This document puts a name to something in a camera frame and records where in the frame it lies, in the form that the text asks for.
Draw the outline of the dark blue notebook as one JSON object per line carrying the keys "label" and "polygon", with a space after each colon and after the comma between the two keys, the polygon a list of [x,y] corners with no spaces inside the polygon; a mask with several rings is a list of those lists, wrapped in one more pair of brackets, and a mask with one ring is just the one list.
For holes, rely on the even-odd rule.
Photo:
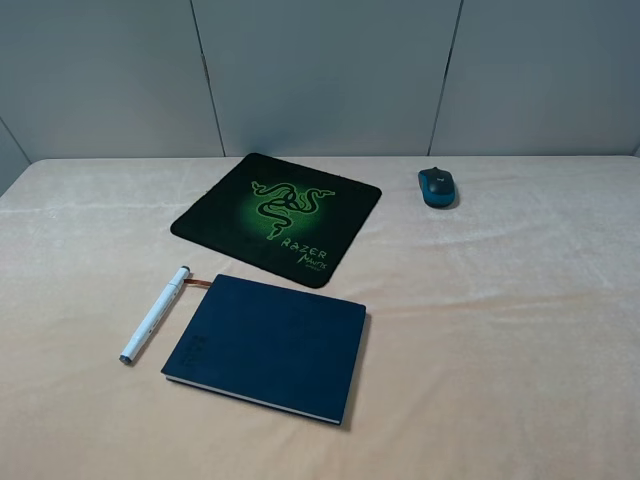
{"label": "dark blue notebook", "polygon": [[365,306],[218,275],[162,368],[171,381],[342,423]]}

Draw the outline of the white marker pen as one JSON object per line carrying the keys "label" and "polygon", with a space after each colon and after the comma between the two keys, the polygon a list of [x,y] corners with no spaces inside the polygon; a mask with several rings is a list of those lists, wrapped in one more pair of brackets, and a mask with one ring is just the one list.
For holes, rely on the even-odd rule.
{"label": "white marker pen", "polygon": [[178,269],[156,299],[146,316],[133,333],[127,345],[119,355],[119,361],[131,365],[154,332],[158,323],[169,309],[191,271],[188,266]]}

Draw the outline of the blue black computer mouse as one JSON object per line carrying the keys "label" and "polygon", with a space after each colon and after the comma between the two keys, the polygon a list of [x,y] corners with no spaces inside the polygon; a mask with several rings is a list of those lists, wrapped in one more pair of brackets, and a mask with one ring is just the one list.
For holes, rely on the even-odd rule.
{"label": "blue black computer mouse", "polygon": [[418,173],[423,201],[432,208],[448,208],[456,201],[457,187],[449,171],[433,167]]}

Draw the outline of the black green Razer mousepad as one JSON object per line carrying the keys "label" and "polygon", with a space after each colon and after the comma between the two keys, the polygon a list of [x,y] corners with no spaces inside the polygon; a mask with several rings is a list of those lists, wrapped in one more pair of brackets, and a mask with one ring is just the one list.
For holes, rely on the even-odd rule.
{"label": "black green Razer mousepad", "polygon": [[373,185],[250,153],[178,217],[173,235],[319,289],[382,196]]}

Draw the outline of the brown ribbon bookmark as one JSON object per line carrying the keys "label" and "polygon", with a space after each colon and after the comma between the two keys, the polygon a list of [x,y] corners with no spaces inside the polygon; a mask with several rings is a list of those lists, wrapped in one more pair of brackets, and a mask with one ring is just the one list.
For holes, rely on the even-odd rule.
{"label": "brown ribbon bookmark", "polygon": [[209,289],[212,285],[212,282],[198,280],[198,279],[185,279],[183,282],[185,285],[194,286],[198,288]]}

